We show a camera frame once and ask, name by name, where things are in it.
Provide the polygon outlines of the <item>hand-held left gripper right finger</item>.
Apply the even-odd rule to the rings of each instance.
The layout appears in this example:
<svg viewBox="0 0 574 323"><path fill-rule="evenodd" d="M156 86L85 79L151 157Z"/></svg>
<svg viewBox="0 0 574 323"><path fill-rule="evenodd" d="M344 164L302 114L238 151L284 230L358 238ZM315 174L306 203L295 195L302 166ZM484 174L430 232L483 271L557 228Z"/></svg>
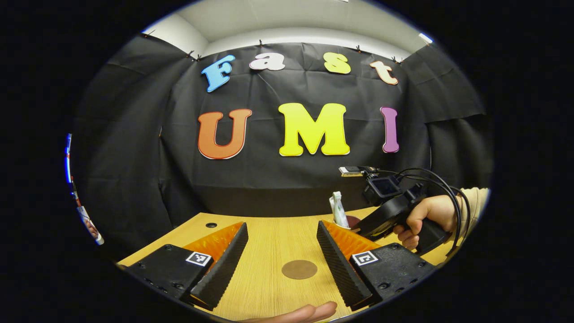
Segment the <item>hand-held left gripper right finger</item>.
<svg viewBox="0 0 574 323"><path fill-rule="evenodd" d="M437 270L398 243L381 246L325 220L317 240L347 307L359 310L388 303Z"/></svg>

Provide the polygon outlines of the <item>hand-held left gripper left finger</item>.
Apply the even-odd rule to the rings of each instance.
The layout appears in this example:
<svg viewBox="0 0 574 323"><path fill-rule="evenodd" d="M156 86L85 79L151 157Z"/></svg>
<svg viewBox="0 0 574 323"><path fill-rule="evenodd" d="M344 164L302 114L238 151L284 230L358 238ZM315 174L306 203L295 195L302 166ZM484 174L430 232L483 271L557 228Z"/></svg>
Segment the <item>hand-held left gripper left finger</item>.
<svg viewBox="0 0 574 323"><path fill-rule="evenodd" d="M248 239L245 222L203 237L179 227L118 266L170 300L213 310L234 276Z"/></svg>

